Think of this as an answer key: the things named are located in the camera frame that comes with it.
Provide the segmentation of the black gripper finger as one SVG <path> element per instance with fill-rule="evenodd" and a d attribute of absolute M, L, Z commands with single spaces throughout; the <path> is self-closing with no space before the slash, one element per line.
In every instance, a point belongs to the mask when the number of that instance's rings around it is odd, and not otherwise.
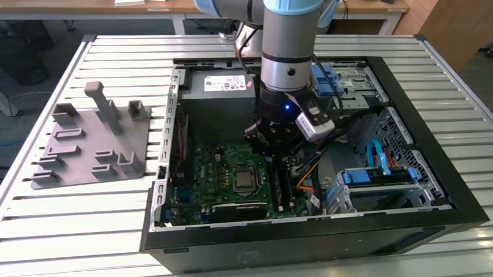
<path fill-rule="evenodd" d="M 254 123 L 244 129 L 244 139 L 252 148 L 252 154 L 260 155 L 267 162 L 274 163 L 278 158 L 278 146 L 271 133 L 262 123 Z"/>
<path fill-rule="evenodd" d="M 282 140 L 278 147 L 278 166 L 283 165 L 287 158 L 295 155 L 303 147 L 304 139 Z"/>

